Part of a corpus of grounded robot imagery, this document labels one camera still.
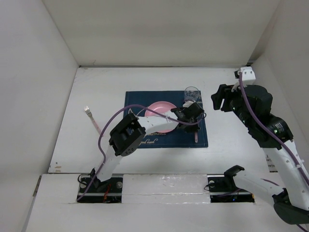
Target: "glass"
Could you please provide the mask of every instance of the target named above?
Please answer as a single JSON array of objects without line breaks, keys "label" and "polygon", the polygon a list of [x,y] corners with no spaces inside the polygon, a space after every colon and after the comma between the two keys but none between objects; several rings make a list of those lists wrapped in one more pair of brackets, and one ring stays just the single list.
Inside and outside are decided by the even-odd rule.
[{"label": "glass", "polygon": [[196,102],[199,99],[199,90],[194,86],[189,86],[184,90],[184,102]]}]

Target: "pink plate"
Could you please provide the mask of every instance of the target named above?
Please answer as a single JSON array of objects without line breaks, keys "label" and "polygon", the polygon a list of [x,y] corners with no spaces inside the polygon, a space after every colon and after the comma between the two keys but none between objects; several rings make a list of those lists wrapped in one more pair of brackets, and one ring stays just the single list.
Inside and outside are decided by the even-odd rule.
[{"label": "pink plate", "polygon": [[[164,114],[173,108],[176,108],[176,106],[168,101],[161,101],[161,102],[157,101],[155,103],[152,103],[150,106],[148,106],[148,109],[154,110],[161,114]],[[150,117],[150,116],[156,116],[156,114],[147,110],[145,112],[145,117]],[[171,131],[172,130],[162,130],[162,131],[159,131],[159,133],[168,133]]]}]

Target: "blue placemat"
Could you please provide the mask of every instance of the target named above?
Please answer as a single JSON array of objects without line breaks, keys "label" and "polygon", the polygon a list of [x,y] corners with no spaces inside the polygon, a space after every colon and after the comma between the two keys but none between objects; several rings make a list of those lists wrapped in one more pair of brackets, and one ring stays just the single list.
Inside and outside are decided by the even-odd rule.
[{"label": "blue placemat", "polygon": [[[183,105],[183,91],[130,91],[126,92],[125,106],[140,104],[149,106],[154,102],[166,101],[177,107]],[[202,98],[197,102],[203,107]],[[140,108],[132,108],[132,112],[138,116],[144,116],[145,111]],[[195,143],[194,133],[186,133],[182,129],[173,130],[169,133],[152,133],[147,135],[139,148],[168,148],[168,147],[208,147],[205,120],[199,124],[198,143]]]}]

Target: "white tabletop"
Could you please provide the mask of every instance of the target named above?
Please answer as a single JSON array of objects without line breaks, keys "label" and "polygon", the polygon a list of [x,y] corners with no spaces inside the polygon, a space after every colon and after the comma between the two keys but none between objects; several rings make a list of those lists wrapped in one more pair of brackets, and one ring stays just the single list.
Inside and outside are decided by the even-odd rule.
[{"label": "white tabletop", "polygon": [[[256,174],[281,184],[278,174]],[[27,232],[300,232],[274,209],[255,203],[210,203],[203,175],[125,175],[123,203],[77,203],[77,174],[45,174]]]},{"label": "white tabletop", "polygon": [[[126,91],[184,90],[196,86],[201,90],[207,113],[208,148],[138,149],[122,159],[114,173],[179,174],[222,173],[238,164],[255,172],[268,172],[263,151],[232,113],[214,111],[211,94],[220,84],[234,84],[235,69],[224,68],[79,68],[49,173],[88,173],[101,162],[98,133],[84,112],[89,106],[101,128],[124,106]],[[107,146],[110,130],[121,120],[112,122],[103,138]]]}]

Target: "white table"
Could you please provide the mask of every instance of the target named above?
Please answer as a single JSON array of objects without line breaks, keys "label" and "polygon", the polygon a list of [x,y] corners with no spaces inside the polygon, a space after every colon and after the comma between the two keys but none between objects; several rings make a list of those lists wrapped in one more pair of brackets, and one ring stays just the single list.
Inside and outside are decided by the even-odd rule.
[{"label": "white table", "polygon": [[[279,184],[278,174],[256,174]],[[45,174],[27,232],[300,232],[262,200],[210,203],[205,175],[125,175],[123,203],[77,203],[77,174]]]},{"label": "white table", "polygon": [[[214,111],[211,94],[220,84],[234,84],[235,69],[225,68],[79,68],[49,173],[88,173],[101,162],[98,133],[84,112],[89,106],[101,128],[124,106],[126,91],[201,90],[207,112],[208,148],[138,149],[122,159],[114,173],[180,174],[222,173],[238,164],[255,172],[268,172],[263,151],[232,113]],[[110,130],[121,120],[120,114],[107,129],[102,142],[107,145]]]}]

